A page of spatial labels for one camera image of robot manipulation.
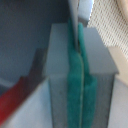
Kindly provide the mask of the gripper left finger with green pad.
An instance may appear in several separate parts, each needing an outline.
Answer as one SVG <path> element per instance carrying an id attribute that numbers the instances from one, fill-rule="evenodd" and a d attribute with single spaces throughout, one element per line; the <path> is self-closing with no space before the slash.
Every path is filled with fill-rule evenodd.
<path id="1" fill-rule="evenodd" d="M 72 23 L 53 24 L 45 74 L 50 80 L 53 128 L 79 128 L 82 62 Z"/>

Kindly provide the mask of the gripper right finger with green pad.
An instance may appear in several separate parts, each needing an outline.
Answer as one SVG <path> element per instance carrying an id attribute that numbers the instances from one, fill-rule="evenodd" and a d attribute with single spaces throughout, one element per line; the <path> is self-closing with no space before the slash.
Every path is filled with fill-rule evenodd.
<path id="1" fill-rule="evenodd" d="M 80 24 L 78 31 L 85 75 L 82 128 L 107 128 L 118 69 L 96 28 Z"/>

